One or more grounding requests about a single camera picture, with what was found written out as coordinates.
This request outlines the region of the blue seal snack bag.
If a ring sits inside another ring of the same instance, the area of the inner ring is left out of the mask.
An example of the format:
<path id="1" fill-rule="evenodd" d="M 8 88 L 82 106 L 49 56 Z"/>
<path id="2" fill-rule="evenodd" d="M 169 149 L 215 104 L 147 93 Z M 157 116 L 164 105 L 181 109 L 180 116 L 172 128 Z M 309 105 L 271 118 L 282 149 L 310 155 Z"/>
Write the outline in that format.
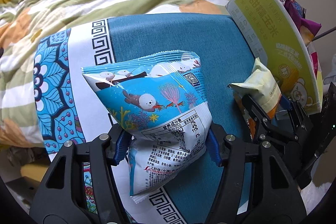
<path id="1" fill-rule="evenodd" d="M 196 53 L 163 51 L 81 71 L 108 112 L 132 135 L 128 163 L 134 202 L 205 153 L 212 116 Z"/>

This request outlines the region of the pink snack bag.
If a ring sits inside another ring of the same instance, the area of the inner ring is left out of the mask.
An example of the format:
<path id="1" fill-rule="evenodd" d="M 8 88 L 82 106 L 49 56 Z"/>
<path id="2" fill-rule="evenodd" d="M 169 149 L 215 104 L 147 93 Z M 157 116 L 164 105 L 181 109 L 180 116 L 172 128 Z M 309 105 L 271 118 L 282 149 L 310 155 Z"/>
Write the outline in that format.
<path id="1" fill-rule="evenodd" d="M 318 53 L 315 50 L 315 47 L 312 42 L 307 46 L 307 50 L 308 50 L 311 64 L 313 66 L 315 78 L 317 82 L 322 81 L 322 69 L 319 63 Z"/>

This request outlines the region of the purple snack bag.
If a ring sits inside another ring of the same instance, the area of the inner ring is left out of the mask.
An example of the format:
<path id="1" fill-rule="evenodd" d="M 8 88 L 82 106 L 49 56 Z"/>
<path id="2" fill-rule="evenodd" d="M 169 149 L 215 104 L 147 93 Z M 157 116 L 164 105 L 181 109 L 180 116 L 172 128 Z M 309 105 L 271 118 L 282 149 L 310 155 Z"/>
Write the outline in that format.
<path id="1" fill-rule="evenodd" d="M 306 19 L 306 9 L 295 0 L 286 0 L 284 7 L 297 27 L 304 44 L 308 46 L 318 34 L 322 25 Z"/>

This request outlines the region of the green cardboard box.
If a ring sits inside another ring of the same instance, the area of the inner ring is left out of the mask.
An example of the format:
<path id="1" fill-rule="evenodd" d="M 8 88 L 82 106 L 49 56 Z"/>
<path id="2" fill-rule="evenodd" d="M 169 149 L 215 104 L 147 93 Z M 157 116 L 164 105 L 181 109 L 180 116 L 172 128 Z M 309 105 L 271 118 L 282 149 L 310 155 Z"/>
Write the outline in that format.
<path id="1" fill-rule="evenodd" d="M 307 46 L 279 0 L 230 0 L 226 9 L 254 57 L 272 72 L 285 96 L 307 114 L 322 109 L 322 81 L 317 82 Z"/>

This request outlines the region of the blue patterned table cloth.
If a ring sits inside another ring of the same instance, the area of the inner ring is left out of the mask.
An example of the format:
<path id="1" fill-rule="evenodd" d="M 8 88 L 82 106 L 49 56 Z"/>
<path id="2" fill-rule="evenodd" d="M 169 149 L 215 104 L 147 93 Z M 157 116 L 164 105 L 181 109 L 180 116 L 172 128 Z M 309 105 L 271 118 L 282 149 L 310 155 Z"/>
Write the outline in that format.
<path id="1" fill-rule="evenodd" d="M 161 65 L 129 65 L 133 59 L 181 50 L 172 66 L 177 72 L 202 72 L 202 96 L 215 123 L 245 141 L 249 129 L 234 100 L 230 83 L 244 81 L 254 57 L 231 17 L 195 13 L 132 15 L 100 19 L 41 39 L 34 59 L 34 93 L 39 129 L 51 161 L 65 141 L 85 143 L 112 127 L 108 111 L 81 74 L 81 68 L 101 66 L 104 79 L 121 80 L 146 72 L 168 75 Z M 172 208 L 185 223 L 206 220 L 223 168 L 206 152 L 163 187 Z"/>

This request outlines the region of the white orange snack packet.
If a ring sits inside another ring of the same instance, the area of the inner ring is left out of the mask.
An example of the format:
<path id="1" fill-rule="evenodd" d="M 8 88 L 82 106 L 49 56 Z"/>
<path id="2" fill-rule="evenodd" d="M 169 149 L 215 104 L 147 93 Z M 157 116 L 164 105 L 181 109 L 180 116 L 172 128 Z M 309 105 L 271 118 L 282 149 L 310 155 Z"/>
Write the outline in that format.
<path id="1" fill-rule="evenodd" d="M 271 71 L 259 58 L 255 59 L 252 73 L 243 83 L 231 83 L 228 86 L 241 97 L 250 95 L 270 119 L 275 116 L 281 91 Z"/>

